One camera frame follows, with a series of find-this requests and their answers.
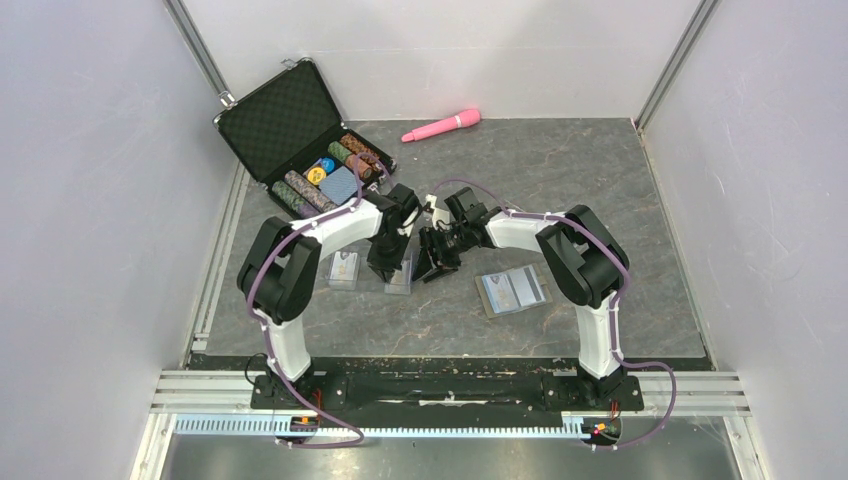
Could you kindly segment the clear acrylic card stand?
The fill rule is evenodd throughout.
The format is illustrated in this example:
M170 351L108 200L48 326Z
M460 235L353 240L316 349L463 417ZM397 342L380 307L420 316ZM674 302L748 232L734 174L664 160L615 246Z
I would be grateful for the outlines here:
M329 257L325 279L332 290L410 295L412 263L413 256L407 252L401 261L401 268L395 270L388 280L382 280L367 265L360 250L341 250Z

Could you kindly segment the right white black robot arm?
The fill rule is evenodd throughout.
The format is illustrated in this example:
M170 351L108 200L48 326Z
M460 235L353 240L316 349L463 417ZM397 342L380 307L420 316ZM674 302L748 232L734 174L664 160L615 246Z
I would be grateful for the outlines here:
M444 203L448 217L434 217L419 231L421 250L413 280L428 283L457 271L462 254L474 248L541 254L555 284L576 309L578 396L591 408L606 406L626 377L617 320L630 274L627 255L594 211L585 205L561 213L489 209L469 187Z

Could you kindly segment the beige leather card holder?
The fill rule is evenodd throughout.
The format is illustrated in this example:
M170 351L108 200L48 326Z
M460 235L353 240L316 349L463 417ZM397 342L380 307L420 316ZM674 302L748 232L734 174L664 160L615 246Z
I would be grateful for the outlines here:
M494 319L548 304L552 295L537 264L477 276L475 286L487 318Z

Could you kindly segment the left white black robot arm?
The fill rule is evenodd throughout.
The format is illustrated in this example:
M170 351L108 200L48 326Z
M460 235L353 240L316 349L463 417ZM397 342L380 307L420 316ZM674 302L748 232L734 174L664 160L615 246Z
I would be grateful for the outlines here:
M314 394L302 314L321 263L355 242L368 241L368 267L389 282L403 267L421 208L414 191L397 184L386 194L368 192L313 218L287 222L271 217L261 225L237 287L248 314L260 324L267 364L279 377L275 392L288 406L302 407Z

